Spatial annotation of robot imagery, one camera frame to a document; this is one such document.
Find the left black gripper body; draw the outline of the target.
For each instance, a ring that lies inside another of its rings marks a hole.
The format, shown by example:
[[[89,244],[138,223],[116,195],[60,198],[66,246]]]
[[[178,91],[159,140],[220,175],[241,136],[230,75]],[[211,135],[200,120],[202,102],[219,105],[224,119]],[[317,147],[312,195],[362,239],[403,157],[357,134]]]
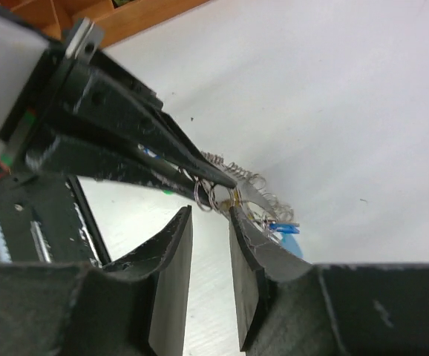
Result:
[[[64,134],[106,148],[91,139],[77,122],[78,66],[95,67],[125,85],[132,76],[100,50],[89,63],[69,59],[61,51],[45,51],[0,131],[5,143],[1,162],[24,163],[29,144],[43,133]]]

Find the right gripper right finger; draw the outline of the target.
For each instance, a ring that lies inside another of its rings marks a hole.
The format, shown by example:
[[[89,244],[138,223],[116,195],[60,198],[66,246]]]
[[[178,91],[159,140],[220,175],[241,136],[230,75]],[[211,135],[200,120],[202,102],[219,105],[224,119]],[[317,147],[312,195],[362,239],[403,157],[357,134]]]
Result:
[[[241,208],[229,209],[229,244],[239,347],[247,352],[278,298],[278,286],[311,264],[265,237]]]

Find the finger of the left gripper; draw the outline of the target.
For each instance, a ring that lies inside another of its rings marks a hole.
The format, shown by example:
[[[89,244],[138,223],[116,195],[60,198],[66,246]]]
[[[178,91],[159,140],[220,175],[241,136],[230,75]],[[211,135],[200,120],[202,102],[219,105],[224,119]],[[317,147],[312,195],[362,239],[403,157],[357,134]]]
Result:
[[[91,139],[178,185],[188,183],[173,165],[225,188],[235,186],[232,178],[203,157],[138,79],[131,76],[125,85],[91,66],[78,66],[76,76],[76,118]]]
[[[64,134],[35,136],[26,149],[24,163],[39,174],[77,175],[97,181],[139,185],[195,200],[192,183],[158,173],[135,159]]]

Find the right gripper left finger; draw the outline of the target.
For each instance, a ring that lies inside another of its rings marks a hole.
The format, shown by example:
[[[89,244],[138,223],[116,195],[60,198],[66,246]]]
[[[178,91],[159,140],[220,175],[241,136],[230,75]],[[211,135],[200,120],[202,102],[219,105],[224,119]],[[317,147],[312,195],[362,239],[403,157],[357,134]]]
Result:
[[[192,249],[192,209],[187,205],[160,232],[103,267],[135,282],[129,344],[137,355],[183,353]]]

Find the light blue key tag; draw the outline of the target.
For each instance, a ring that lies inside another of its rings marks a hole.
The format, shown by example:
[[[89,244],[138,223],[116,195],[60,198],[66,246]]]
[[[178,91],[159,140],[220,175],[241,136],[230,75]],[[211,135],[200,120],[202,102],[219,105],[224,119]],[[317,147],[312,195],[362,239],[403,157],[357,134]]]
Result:
[[[294,234],[281,234],[281,247],[287,250],[289,253],[295,255],[298,258],[303,259],[304,254],[299,246],[298,242],[295,239]]]

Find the dark blue key tag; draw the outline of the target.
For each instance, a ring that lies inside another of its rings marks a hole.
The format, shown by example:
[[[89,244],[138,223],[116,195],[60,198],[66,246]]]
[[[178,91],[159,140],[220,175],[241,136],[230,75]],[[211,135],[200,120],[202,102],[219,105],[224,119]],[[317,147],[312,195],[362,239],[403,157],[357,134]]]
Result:
[[[280,234],[299,234],[300,233],[298,225],[295,223],[272,222],[269,224],[269,229],[271,231],[274,231]]]

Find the yellow key tag with key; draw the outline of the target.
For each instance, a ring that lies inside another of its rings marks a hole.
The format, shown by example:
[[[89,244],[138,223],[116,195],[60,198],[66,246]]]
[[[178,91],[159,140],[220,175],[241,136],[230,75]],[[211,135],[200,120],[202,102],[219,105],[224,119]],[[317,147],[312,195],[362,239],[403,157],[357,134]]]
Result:
[[[235,193],[233,197],[221,198],[217,201],[217,207],[226,216],[228,216],[231,207],[241,208],[245,215],[252,221],[260,221],[266,216],[265,210],[260,205],[250,200],[242,199],[238,193]]]

